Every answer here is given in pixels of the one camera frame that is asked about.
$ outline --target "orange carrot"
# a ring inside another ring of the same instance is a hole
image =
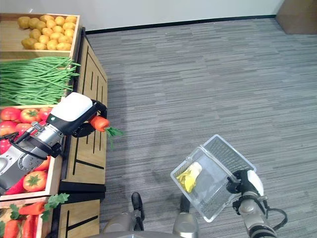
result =
[[[3,238],[16,238],[19,234],[19,224],[21,224],[19,220],[8,221],[4,228]]]
[[[28,215],[23,225],[22,238],[33,238],[35,216]]]
[[[34,228],[33,228],[33,238],[36,238],[36,231],[38,229],[38,221],[39,221],[39,216],[35,216]]]
[[[36,202],[32,205],[21,207],[19,209],[20,215],[40,215],[44,212],[45,202]]]

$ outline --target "yellow potato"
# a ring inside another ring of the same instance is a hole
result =
[[[21,43],[26,50],[32,50],[33,45],[37,43],[37,40],[33,38],[25,38],[24,40],[21,41]]]
[[[36,18],[36,17],[31,18],[31,19],[29,20],[29,27],[30,27],[31,29],[36,28],[36,24],[37,24],[39,21],[40,21],[40,20],[39,20],[38,18]]]
[[[64,30],[66,30],[66,29],[75,30],[75,23],[73,23],[73,22],[66,22],[66,23],[64,23],[64,25],[63,25],[63,29],[64,29]]]
[[[50,16],[50,15],[43,15],[40,17],[40,20],[43,22],[47,22],[48,20],[53,20],[54,21],[54,17]]]
[[[76,16],[67,16],[65,22],[72,22],[76,24],[77,17]]]
[[[54,32],[51,34],[50,39],[51,40],[58,40],[59,37],[63,36],[63,34],[61,34],[60,32]]]
[[[53,21],[53,20],[48,20],[48,21],[46,22],[46,26],[49,27],[49,28],[53,28],[53,27],[56,26],[56,23],[55,23],[55,21]]]
[[[73,29],[66,29],[64,35],[73,37],[74,36],[74,30]]]
[[[61,36],[58,39],[59,43],[70,43],[73,41],[73,38],[71,38],[70,36]]]
[[[64,29],[61,26],[55,26],[53,27],[54,32],[60,32],[61,34],[64,34]]]
[[[34,49],[35,50],[46,50],[46,45],[41,43],[41,42],[37,42],[34,44]]]
[[[40,31],[46,27],[46,23],[43,21],[38,21],[38,23],[36,23],[36,29],[39,29]]]
[[[39,40],[39,37],[41,36],[41,32],[39,29],[33,29],[30,34],[30,38],[33,38],[35,40]]]
[[[56,48],[57,48],[58,51],[69,51],[70,48],[71,48],[71,44],[69,44],[69,43],[59,43],[56,46]]]
[[[43,35],[50,36],[53,33],[53,30],[51,28],[45,27],[42,29],[42,33]]]
[[[46,35],[42,35],[42,36],[39,37],[39,42],[43,43],[45,45],[48,43],[49,40],[50,40],[50,38],[48,36],[46,36]]]
[[[47,48],[48,50],[55,51],[57,45],[58,45],[57,40],[50,40],[47,44]]]
[[[28,16],[22,16],[18,18],[18,25],[19,27],[23,29],[29,28],[29,20],[30,18]]]
[[[57,26],[63,26],[64,23],[65,23],[64,17],[62,17],[62,16],[57,16],[57,17],[55,18],[55,23],[56,23]]]

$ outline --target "clear plastic container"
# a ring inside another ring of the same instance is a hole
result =
[[[202,171],[196,178],[193,191],[188,193],[177,180],[177,176],[193,162],[198,162],[202,166]],[[219,135],[214,135],[205,144],[197,147],[170,176],[203,218],[207,222],[212,222],[235,196],[226,189],[227,178],[236,181],[233,173],[244,169],[256,171],[256,168],[228,142]]]

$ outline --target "produce display stand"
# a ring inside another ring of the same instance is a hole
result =
[[[29,31],[17,28],[16,20],[20,16],[39,17],[43,14],[0,13],[0,60],[31,59],[42,56],[69,56],[81,64],[76,68],[79,76],[73,77],[73,91],[82,93],[91,99],[107,105],[107,77],[99,60],[94,54],[80,25],[77,16],[76,37],[70,51],[23,50],[21,40]],[[18,36],[15,42],[5,39],[5,34]],[[47,105],[14,106],[16,108],[41,108]],[[52,194],[65,192],[69,200],[53,211],[52,231],[40,237],[81,238],[99,233],[100,201],[105,197],[106,170],[106,133],[99,131],[89,136],[74,138],[67,136],[63,142],[61,156],[52,159],[49,168],[47,187],[41,192],[4,195],[0,197],[0,207],[4,203],[30,203],[32,199],[48,199]]]
[[[6,202],[0,202],[0,208],[5,209],[3,213],[0,214],[0,221],[7,222],[10,220],[11,215],[11,209],[10,204],[14,203],[17,207],[28,205],[35,202],[47,202],[47,197],[39,197],[39,198],[29,198],[29,199],[22,199],[17,201],[6,201]],[[39,218],[37,230],[36,230],[36,238],[43,238],[46,237],[51,232],[51,224],[52,224],[52,217],[53,214],[51,213],[49,216],[49,220],[46,222],[43,222],[41,218]]]

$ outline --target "carrot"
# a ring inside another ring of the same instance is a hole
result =
[[[23,225],[22,238],[33,238],[35,216],[28,215]]]
[[[90,125],[93,126],[94,129],[104,132],[107,127],[109,127],[110,122],[108,119],[103,118],[101,116],[94,116],[90,121]]]
[[[20,215],[40,215],[44,212],[45,202],[36,202],[32,205],[21,207],[19,209]]]
[[[39,221],[39,216],[35,216],[34,228],[33,228],[33,238],[36,238],[36,231],[38,229],[38,221]]]
[[[6,223],[3,238],[16,238],[19,233],[19,220],[10,220]]]

